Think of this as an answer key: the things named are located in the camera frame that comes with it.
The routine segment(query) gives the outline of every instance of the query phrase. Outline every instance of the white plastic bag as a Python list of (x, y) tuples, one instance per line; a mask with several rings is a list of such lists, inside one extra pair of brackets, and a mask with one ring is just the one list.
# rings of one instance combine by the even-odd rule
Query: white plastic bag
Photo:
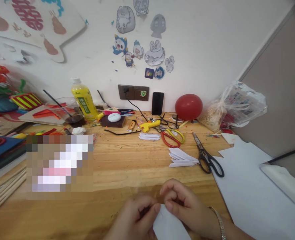
[(225, 116), (230, 126), (242, 127), (267, 112), (265, 97), (239, 81), (228, 86), (219, 99), (209, 103), (198, 121), (208, 129), (217, 132)]

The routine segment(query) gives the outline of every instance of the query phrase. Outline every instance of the electrical outlet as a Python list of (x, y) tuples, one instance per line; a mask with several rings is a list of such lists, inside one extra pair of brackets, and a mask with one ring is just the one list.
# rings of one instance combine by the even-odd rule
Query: electrical outlet
[(131, 85), (118, 85), (119, 88), (119, 95), (120, 95), (120, 99), (122, 100), (126, 100), (127, 98), (125, 97), (125, 93), (124, 93), (124, 88), (128, 88), (129, 91), (127, 92), (127, 96), (129, 100), (134, 100), (134, 86)]
[(148, 101), (149, 87), (134, 86), (134, 100)]

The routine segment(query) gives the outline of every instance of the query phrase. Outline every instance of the silver bracelet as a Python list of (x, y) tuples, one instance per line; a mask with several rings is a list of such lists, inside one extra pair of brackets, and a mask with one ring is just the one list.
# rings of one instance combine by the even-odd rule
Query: silver bracelet
[(212, 207), (208, 207), (208, 208), (213, 210), (215, 212), (217, 218), (218, 218), (218, 221), (220, 223), (220, 228), (221, 228), (221, 240), (226, 240), (225, 228), (224, 228), (221, 216), (219, 215), (219, 213), (214, 208), (212, 208)]

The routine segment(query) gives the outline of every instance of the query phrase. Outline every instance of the yellow glue gun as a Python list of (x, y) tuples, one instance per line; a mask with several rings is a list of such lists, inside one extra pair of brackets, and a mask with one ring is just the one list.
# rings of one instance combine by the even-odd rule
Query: yellow glue gun
[(157, 127), (161, 124), (160, 120), (156, 120), (155, 122), (151, 122), (151, 123), (143, 123), (140, 125), (140, 128), (142, 129), (142, 131), (144, 133), (149, 132), (150, 128), (152, 127)]

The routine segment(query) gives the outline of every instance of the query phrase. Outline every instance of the black scissors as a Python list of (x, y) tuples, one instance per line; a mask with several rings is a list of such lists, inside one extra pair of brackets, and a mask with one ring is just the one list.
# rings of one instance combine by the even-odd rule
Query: black scissors
[[(196, 141), (197, 143), (197, 147), (200, 151), (200, 156), (198, 157), (198, 161), (200, 162), (200, 166), (202, 168), (202, 170), (204, 172), (206, 172), (207, 174), (210, 174), (212, 172), (212, 169), (211, 167), (213, 168), (214, 172), (219, 176), (219, 177), (224, 177), (224, 171), (223, 171), (223, 168), (222, 166), (218, 163), (218, 161), (212, 157), (206, 150), (205, 148), (203, 147), (202, 143), (200, 142), (200, 140), (198, 139), (197, 135), (195, 133), (193, 133), (193, 136), (194, 136), (194, 140)], [(203, 160), (206, 165), (207, 165), (207, 168), (208, 170), (206, 170), (203, 166), (202, 166), (202, 163), (201, 163), (201, 160)], [(218, 172), (218, 170), (216, 169), (215, 165), (213, 164), (213, 161), (218, 165), (218, 167), (220, 168), (221, 170), (221, 173), (220, 174)]]

